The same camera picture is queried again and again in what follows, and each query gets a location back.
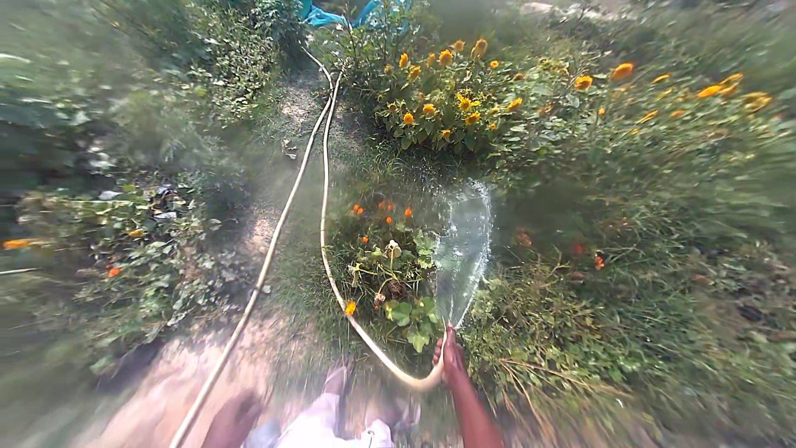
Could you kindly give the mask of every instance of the white garden hose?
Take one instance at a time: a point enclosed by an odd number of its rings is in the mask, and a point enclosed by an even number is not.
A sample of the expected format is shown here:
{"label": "white garden hose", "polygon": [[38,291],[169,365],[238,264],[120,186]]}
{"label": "white garden hose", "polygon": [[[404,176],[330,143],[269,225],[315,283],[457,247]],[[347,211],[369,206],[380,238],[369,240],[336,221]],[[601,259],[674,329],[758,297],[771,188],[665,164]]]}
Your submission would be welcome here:
{"label": "white garden hose", "polygon": [[[318,67],[323,71],[324,75],[326,75],[326,79],[329,81],[329,87],[332,87],[332,76],[326,70],[326,67],[316,59],[310,52],[304,50],[310,59],[312,59],[315,64],[318,64]],[[268,268],[271,266],[271,259],[274,257],[274,252],[276,250],[276,241],[279,238],[279,233],[282,231],[282,225],[284,224],[285,220],[287,219],[287,212],[291,208],[291,204],[293,203],[293,198],[295,197],[295,193],[299,188],[299,184],[301,183],[302,176],[304,176],[304,169],[306,168],[307,161],[310,159],[310,149],[312,148],[312,143],[315,141],[315,135],[318,134],[318,129],[321,127],[321,122],[323,121],[323,117],[327,116],[326,120],[326,128],[324,129],[323,134],[323,205],[321,208],[321,255],[323,257],[323,265],[326,269],[326,276],[329,278],[329,283],[332,286],[332,290],[334,291],[334,295],[338,299],[338,303],[340,304],[343,312],[345,313],[345,301],[338,290],[337,283],[334,281],[334,277],[332,276],[331,268],[329,267],[329,260],[326,256],[326,203],[329,197],[329,151],[328,151],[328,141],[329,141],[329,128],[332,123],[332,119],[334,118],[334,106],[337,103],[338,98],[338,89],[340,88],[340,79],[342,79],[342,73],[338,77],[337,83],[334,85],[334,91],[332,96],[326,101],[326,105],[323,107],[321,111],[321,115],[318,116],[318,120],[315,121],[315,126],[312,129],[312,133],[310,133],[310,141],[306,144],[306,150],[304,151],[304,158],[301,163],[301,167],[298,169],[298,174],[296,175],[296,180],[293,183],[293,188],[291,189],[290,195],[287,196],[287,202],[285,202],[285,207],[282,210],[282,214],[279,216],[279,221],[276,224],[276,228],[274,228],[274,233],[271,236],[271,242],[268,244],[268,252],[265,256],[265,261],[263,262],[263,268],[259,272],[259,277],[257,278],[257,283],[252,291],[252,295],[249,298],[248,303],[246,304],[246,309],[244,311],[243,317],[240,318],[240,322],[235,327],[235,331],[232,333],[232,336],[229,338],[229,342],[224,347],[224,351],[221,353],[221,358],[216,362],[213,371],[210,373],[210,377],[207,378],[205,384],[202,385],[202,389],[199,391],[199,395],[193,401],[193,405],[191,406],[188,414],[182,421],[177,433],[171,439],[171,443],[169,444],[169,448],[180,448],[182,443],[185,441],[185,437],[188,435],[191,427],[196,422],[196,418],[201,411],[201,408],[205,405],[205,401],[207,400],[208,395],[210,395],[210,391],[213,390],[213,387],[216,385],[216,381],[224,370],[224,366],[229,359],[229,355],[232,353],[232,350],[237,345],[238,339],[240,338],[240,334],[243,332],[244,328],[246,327],[246,323],[248,322],[249,317],[252,315],[252,310],[254,309],[254,305],[257,302],[257,297],[259,296],[260,290],[262,290],[263,286],[265,286],[265,279],[266,274],[268,272]],[[431,389],[432,387],[439,384],[439,381],[442,379],[443,373],[443,357],[440,355],[439,362],[434,366],[431,370],[431,373],[423,379],[417,379],[406,372],[402,371],[398,366],[395,365],[385,353],[379,348],[378,345],[373,341],[373,339],[368,336],[368,333],[357,323],[357,321],[352,317],[346,315],[351,326],[357,330],[359,336],[365,341],[365,343],[370,347],[371,350],[376,354],[376,356],[384,363],[385,366],[395,374],[401,381],[406,383],[410,388],[417,390],[417,391],[426,391]]]}

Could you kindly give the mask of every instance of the orange flower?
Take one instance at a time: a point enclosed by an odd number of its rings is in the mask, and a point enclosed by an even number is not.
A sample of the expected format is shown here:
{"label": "orange flower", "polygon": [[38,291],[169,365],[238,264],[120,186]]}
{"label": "orange flower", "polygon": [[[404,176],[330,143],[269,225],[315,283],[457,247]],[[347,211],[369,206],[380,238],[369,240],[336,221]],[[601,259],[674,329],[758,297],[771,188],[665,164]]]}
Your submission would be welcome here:
{"label": "orange flower", "polygon": [[720,85],[712,85],[710,87],[702,89],[701,92],[697,93],[697,98],[707,98],[708,96],[716,95],[721,90]]}
{"label": "orange flower", "polygon": [[32,238],[23,238],[19,240],[8,240],[2,243],[2,248],[5,250],[9,249],[24,249],[30,246],[30,243],[33,242]]}
{"label": "orange flower", "polygon": [[442,67],[447,67],[453,63],[453,53],[449,49],[439,52],[439,64]]}
{"label": "orange flower", "polygon": [[659,83],[659,82],[661,82],[661,81],[663,81],[663,80],[668,80],[668,79],[669,79],[671,76],[672,76],[672,75],[669,75],[668,73],[667,73],[667,74],[665,74],[665,75],[660,75],[659,77],[657,77],[657,78],[653,79],[653,80],[652,80],[652,83],[653,83],[653,84],[657,84],[657,83]]}
{"label": "orange flower", "polygon": [[633,74],[633,64],[625,62],[619,64],[614,72],[611,74],[611,81],[620,81]]}
{"label": "orange flower", "polygon": [[575,90],[580,90],[582,92],[590,88],[592,82],[594,82],[594,80],[588,75],[585,77],[577,77],[575,79]]}
{"label": "orange flower", "polygon": [[489,43],[486,41],[486,39],[478,39],[478,41],[475,42],[475,45],[473,45],[473,49],[470,51],[470,57],[477,57],[479,59],[482,58],[484,53],[486,53],[486,48],[488,46]]}
{"label": "orange flower", "polygon": [[648,114],[644,115],[644,118],[640,119],[640,120],[638,121],[638,124],[641,124],[641,123],[646,123],[647,121],[650,121],[650,120],[652,120],[652,119],[653,119],[653,118],[655,118],[656,116],[657,116],[657,109],[655,109],[655,110],[653,110],[652,112],[650,112],[650,113],[648,113]]}

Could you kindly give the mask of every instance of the yellow sunflower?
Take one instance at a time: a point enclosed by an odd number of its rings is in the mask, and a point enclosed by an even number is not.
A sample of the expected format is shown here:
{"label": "yellow sunflower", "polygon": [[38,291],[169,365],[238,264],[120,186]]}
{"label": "yellow sunflower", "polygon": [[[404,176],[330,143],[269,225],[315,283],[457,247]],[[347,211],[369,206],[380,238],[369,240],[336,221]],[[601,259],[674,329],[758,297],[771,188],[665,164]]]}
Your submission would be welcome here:
{"label": "yellow sunflower", "polygon": [[482,58],[486,53],[486,48],[488,46],[489,43],[486,41],[486,39],[478,39],[478,41],[475,42],[475,45],[473,45],[473,49],[470,51],[470,56],[477,57],[478,59]]}
{"label": "yellow sunflower", "polygon": [[471,124],[475,124],[480,119],[481,119],[481,113],[480,112],[473,112],[470,115],[468,115],[467,118],[464,119],[464,124],[469,126]]}
{"label": "yellow sunflower", "polygon": [[582,92],[590,88],[592,82],[594,82],[594,80],[588,75],[584,77],[577,77],[575,79],[575,90],[580,90]]}
{"label": "yellow sunflower", "polygon": [[619,64],[611,74],[611,81],[620,81],[633,74],[633,64],[625,62]]}
{"label": "yellow sunflower", "polygon": [[439,64],[442,67],[447,67],[453,63],[453,53],[449,49],[444,49],[439,52]]}

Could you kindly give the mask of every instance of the sunflower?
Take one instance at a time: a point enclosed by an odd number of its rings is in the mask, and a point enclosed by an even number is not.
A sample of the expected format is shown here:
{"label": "sunflower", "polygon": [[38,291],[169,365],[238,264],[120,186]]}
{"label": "sunflower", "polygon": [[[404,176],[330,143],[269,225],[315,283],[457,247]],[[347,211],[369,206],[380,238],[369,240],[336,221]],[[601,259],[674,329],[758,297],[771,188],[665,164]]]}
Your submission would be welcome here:
{"label": "sunflower", "polygon": [[458,108],[462,109],[462,112],[467,112],[473,106],[478,106],[481,103],[481,101],[473,101],[458,92],[456,93],[456,98],[458,99]]}
{"label": "sunflower", "polygon": [[611,74],[611,81],[620,81],[628,76],[633,74],[633,64],[630,62],[625,62],[624,64],[619,64],[614,72]]}
{"label": "sunflower", "polygon": [[672,75],[669,75],[668,73],[664,74],[664,75],[660,75],[659,77],[653,79],[652,83],[653,84],[657,84],[657,83],[659,83],[659,82],[661,82],[663,80],[668,80],[670,77],[672,77]]}
{"label": "sunflower", "polygon": [[409,67],[409,80],[410,81],[416,80],[419,76],[420,76],[420,66],[419,65],[413,65],[412,67]]}
{"label": "sunflower", "polygon": [[484,53],[486,53],[486,48],[488,46],[489,43],[486,41],[486,39],[478,39],[478,41],[475,42],[475,45],[473,45],[473,49],[470,51],[470,56],[477,57],[478,59],[482,58]]}
{"label": "sunflower", "polygon": [[580,90],[582,92],[590,88],[592,82],[594,82],[594,80],[588,75],[584,77],[577,77],[575,79],[575,90]]}
{"label": "sunflower", "polygon": [[641,124],[641,123],[646,123],[647,121],[650,121],[650,120],[652,120],[652,119],[653,119],[653,118],[655,118],[656,116],[657,116],[657,109],[655,109],[655,110],[653,110],[652,112],[650,112],[650,113],[648,113],[648,114],[644,115],[644,117],[643,117],[643,118],[641,118],[641,119],[638,121],[638,124]]}
{"label": "sunflower", "polygon": [[521,104],[522,104],[522,98],[517,98],[516,100],[510,102],[508,107],[505,108],[505,110],[511,112],[514,109],[520,107]]}
{"label": "sunflower", "polygon": [[730,84],[728,87],[722,88],[719,91],[719,95],[721,95],[721,96],[730,96],[730,95],[732,95],[733,93],[736,92],[737,88],[738,88],[737,84]]}
{"label": "sunflower", "polygon": [[702,89],[701,92],[697,93],[697,98],[707,98],[708,96],[716,95],[721,90],[720,85],[712,85],[710,87]]}
{"label": "sunflower", "polygon": [[724,81],[721,81],[719,85],[727,85],[737,83],[743,79],[743,73],[733,73],[732,75],[724,78]]}
{"label": "sunflower", "polygon": [[439,64],[442,67],[447,67],[453,63],[453,53],[449,49],[444,49],[439,52]]}
{"label": "sunflower", "polygon": [[481,113],[473,112],[470,115],[468,115],[467,118],[464,119],[464,124],[469,126],[471,124],[475,124],[480,119],[481,119]]}

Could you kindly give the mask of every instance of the white cloth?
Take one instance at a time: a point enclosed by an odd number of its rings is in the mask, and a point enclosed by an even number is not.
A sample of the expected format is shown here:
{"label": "white cloth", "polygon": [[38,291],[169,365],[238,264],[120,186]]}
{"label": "white cloth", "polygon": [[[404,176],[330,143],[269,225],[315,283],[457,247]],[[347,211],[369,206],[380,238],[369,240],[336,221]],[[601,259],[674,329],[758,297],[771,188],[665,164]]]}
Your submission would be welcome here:
{"label": "white cloth", "polygon": [[276,448],[394,448],[390,427],[375,420],[354,440],[334,436],[340,395],[323,393],[302,412],[276,443]]}

